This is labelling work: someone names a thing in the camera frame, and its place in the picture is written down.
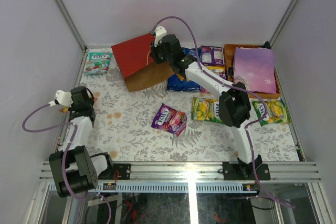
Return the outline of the orange red candy packet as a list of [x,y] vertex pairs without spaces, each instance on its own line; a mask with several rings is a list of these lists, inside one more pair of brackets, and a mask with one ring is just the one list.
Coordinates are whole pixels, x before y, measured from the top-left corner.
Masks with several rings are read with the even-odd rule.
[[81,104],[81,103],[75,103],[73,102],[70,107],[64,106],[58,111],[61,113],[67,113],[70,111],[81,111],[90,108],[91,106],[94,105],[94,103],[97,101],[98,98],[90,98],[89,101]]

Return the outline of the blue chips bag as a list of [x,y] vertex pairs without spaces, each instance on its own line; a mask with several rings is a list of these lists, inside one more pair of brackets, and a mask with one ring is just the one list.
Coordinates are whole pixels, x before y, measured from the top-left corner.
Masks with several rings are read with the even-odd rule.
[[[197,50],[194,48],[183,48],[183,52],[185,54],[190,54],[194,57],[196,57],[196,53],[200,55],[202,50],[201,47],[198,47]],[[182,77],[178,76],[177,74],[172,75],[167,80],[167,91],[181,91],[181,92],[193,92],[193,91],[199,91],[201,89],[200,85],[197,83],[183,79]]]

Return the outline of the red brown paper bag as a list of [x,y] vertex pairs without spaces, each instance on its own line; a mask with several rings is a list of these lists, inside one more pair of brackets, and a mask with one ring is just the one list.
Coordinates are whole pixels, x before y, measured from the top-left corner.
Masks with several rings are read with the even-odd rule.
[[128,91],[140,91],[174,75],[168,63],[156,64],[151,57],[154,37],[145,34],[111,46]]

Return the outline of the teal mint Fox's packet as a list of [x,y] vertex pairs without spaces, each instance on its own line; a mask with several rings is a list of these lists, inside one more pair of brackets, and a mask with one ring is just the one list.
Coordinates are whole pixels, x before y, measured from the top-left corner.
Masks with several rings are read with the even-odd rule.
[[85,75],[106,74],[109,70],[112,53],[108,51],[90,52],[85,65]]

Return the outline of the purple snack packet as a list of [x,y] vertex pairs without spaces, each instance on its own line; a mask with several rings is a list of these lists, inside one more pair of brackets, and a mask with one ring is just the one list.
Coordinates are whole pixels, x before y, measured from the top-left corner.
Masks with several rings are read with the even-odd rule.
[[196,52],[200,62],[205,66],[223,66],[225,64],[221,47],[200,46]]

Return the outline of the yellow candy bar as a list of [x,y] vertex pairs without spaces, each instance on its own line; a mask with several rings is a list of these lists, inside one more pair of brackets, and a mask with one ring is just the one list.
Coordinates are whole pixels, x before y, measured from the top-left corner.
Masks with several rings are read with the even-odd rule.
[[223,72],[225,72],[225,67],[224,66],[207,66],[206,68],[213,73],[223,73]]

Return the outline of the purple Fox's packet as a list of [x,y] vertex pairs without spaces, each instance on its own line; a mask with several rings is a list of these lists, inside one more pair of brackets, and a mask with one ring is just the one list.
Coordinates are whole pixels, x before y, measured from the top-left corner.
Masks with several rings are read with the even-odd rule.
[[151,127],[179,136],[187,126],[187,115],[162,103]]
[[[225,72],[216,72],[215,74],[216,74],[217,76],[219,76],[220,78],[227,80],[227,77],[226,77],[226,73],[225,73]],[[207,91],[205,88],[203,88],[203,87],[201,87],[200,92],[208,93],[208,91]]]

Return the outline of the green yellow candy packet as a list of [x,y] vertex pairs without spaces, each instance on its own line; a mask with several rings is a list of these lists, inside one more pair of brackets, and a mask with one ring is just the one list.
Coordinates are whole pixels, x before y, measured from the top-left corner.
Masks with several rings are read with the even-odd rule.
[[[283,100],[265,101],[267,106],[267,115],[259,121],[261,126],[279,123],[291,123],[291,118],[288,109]],[[257,114],[258,119],[261,119],[265,114],[265,107],[260,101],[252,102],[253,108]]]

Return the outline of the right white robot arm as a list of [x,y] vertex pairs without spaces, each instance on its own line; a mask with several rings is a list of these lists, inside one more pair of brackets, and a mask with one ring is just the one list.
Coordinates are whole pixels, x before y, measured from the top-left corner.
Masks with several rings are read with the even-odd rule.
[[258,180],[258,166],[262,164],[262,159],[254,152],[248,129],[251,106],[245,86],[219,78],[202,65],[198,58],[186,55],[175,35],[153,31],[150,34],[154,37],[151,42],[151,57],[156,64],[168,63],[174,73],[204,87],[218,100],[218,115],[231,129],[238,148],[240,175],[245,179],[255,177]]

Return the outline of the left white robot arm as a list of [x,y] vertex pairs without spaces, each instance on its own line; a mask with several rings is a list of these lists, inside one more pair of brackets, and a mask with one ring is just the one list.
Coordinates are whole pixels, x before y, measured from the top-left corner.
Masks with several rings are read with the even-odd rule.
[[49,165],[58,196],[61,198],[95,189],[99,179],[114,175],[115,166],[108,153],[89,155],[86,145],[96,114],[93,93],[84,86],[56,93],[56,102],[65,102],[70,112],[63,146],[49,156]]

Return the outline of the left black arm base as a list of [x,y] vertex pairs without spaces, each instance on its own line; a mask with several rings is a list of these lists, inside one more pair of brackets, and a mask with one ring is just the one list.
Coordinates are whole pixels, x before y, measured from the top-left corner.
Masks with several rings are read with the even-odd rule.
[[131,164],[115,163],[110,156],[107,158],[108,167],[103,179],[129,180],[131,175]]

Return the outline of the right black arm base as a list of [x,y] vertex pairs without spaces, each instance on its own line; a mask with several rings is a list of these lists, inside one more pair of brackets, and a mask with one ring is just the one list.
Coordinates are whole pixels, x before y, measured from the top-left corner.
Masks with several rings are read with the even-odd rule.
[[257,155],[254,164],[255,169],[252,162],[246,164],[240,159],[236,163],[222,162],[222,168],[217,172],[222,174],[225,180],[256,180],[256,177],[259,180],[271,180],[269,167],[263,162],[260,154]]

